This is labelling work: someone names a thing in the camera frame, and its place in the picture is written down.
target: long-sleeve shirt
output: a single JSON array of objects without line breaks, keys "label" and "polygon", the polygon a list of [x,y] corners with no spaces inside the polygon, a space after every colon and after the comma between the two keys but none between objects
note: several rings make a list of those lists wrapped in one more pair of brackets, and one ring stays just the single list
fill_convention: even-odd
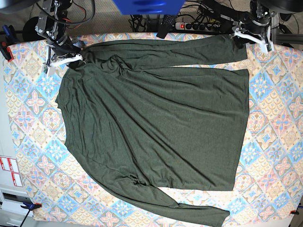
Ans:
[{"label": "long-sleeve shirt", "polygon": [[56,102],[68,150],[112,195],[169,218],[220,227],[229,211],[177,203],[158,187],[231,191],[249,115],[249,73],[173,67],[247,58],[229,36],[127,40],[82,51]]}]

